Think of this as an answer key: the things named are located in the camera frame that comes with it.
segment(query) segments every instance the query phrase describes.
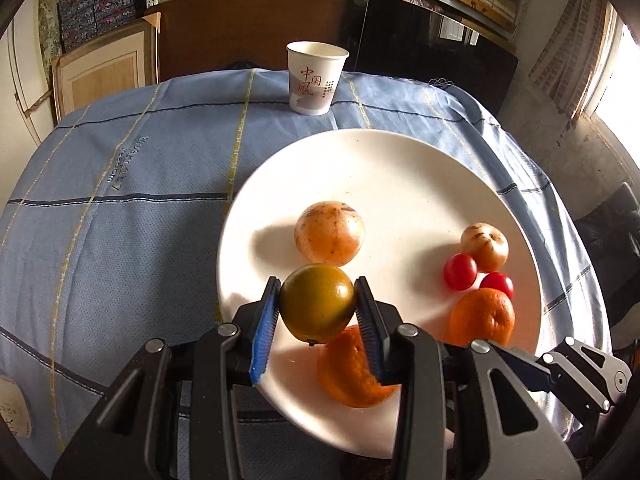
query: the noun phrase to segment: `round plate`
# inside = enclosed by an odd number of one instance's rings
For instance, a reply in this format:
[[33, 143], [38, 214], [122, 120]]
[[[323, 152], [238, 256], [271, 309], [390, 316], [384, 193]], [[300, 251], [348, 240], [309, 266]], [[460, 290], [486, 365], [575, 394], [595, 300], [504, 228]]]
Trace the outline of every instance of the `round plate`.
[[[459, 252], [460, 234], [474, 222], [500, 229], [510, 246], [501, 269], [514, 283], [516, 325], [509, 346], [535, 352], [542, 295], [529, 244], [500, 198], [449, 155], [420, 140], [379, 130], [337, 130], [299, 140], [269, 158], [236, 197], [220, 241], [218, 291], [225, 320], [260, 299], [267, 279], [284, 280], [305, 264], [293, 239], [309, 205], [341, 200], [360, 213], [366, 239], [343, 267], [365, 276], [374, 297], [436, 338], [464, 292], [447, 290], [446, 259]], [[478, 286], [480, 277], [474, 287]], [[318, 347], [276, 327], [258, 389], [293, 424], [331, 446], [376, 458], [391, 457], [399, 394], [358, 410], [335, 402], [318, 385]]]

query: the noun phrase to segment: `white label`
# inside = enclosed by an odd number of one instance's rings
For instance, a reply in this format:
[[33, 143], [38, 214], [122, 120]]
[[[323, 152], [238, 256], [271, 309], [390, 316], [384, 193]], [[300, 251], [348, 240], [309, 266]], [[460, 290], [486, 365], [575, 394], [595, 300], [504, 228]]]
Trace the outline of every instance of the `white label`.
[[0, 414], [15, 436], [31, 436], [31, 417], [24, 396], [15, 381], [3, 376], [0, 376]]

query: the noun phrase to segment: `white paper cup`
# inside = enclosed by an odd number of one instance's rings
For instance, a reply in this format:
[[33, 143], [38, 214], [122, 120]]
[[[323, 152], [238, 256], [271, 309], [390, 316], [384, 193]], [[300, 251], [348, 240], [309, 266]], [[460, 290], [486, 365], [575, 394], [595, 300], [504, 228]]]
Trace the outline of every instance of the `white paper cup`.
[[289, 106], [303, 115], [329, 111], [349, 52], [316, 41], [295, 41], [289, 51]]

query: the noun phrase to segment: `curtain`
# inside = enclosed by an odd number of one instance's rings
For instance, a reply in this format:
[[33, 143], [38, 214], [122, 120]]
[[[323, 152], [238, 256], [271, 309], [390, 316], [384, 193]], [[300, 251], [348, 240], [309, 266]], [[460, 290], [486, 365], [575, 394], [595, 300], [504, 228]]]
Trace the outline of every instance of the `curtain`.
[[608, 0], [569, 0], [532, 81], [572, 120], [582, 112], [605, 38]]

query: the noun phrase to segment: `blue tablecloth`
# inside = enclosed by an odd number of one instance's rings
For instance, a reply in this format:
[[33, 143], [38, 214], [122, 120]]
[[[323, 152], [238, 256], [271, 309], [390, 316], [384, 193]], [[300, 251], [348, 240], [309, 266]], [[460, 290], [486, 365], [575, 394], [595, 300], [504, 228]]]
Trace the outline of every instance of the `blue tablecloth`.
[[[284, 146], [338, 128], [401, 132], [475, 172], [533, 248], [545, 303], [539, 351], [566, 335], [610, 350], [593, 268], [553, 185], [461, 89], [344, 74], [331, 111], [305, 117], [289, 109], [284, 72], [178, 78], [65, 117], [0, 219], [0, 373], [26, 395], [34, 429], [23, 445], [44, 471], [146, 340], [183, 343], [213, 326], [216, 251], [234, 191]], [[552, 398], [542, 407], [567, 434], [562, 407]], [[241, 399], [249, 480], [338, 478], [337, 451], [268, 409]], [[187, 428], [182, 410], [181, 479]]]

